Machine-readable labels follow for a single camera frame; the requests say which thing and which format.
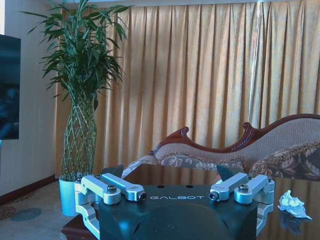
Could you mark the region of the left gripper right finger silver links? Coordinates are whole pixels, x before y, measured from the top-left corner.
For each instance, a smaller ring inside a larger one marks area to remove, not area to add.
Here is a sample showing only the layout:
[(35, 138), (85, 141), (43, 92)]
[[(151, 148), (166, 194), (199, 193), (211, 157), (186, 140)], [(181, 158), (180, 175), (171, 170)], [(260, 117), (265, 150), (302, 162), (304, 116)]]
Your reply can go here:
[(252, 177), (235, 167), (218, 165), (217, 172), (221, 182), (210, 186), (209, 199), (213, 202), (227, 201), (230, 194), (241, 205), (257, 205), (256, 235), (258, 236), (267, 223), (268, 214), (274, 210), (275, 182), (267, 175)]

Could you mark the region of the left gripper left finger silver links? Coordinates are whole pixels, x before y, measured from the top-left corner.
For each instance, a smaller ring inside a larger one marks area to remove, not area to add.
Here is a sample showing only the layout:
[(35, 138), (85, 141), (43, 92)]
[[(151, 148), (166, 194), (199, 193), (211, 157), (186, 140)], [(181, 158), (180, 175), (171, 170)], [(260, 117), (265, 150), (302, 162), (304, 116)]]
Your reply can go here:
[(82, 216), (85, 227), (100, 238), (100, 223), (92, 203), (100, 200), (106, 205), (116, 205), (121, 197), (131, 202), (141, 202), (147, 198), (140, 184), (130, 183), (112, 173), (98, 176), (85, 175), (74, 183), (75, 211)]

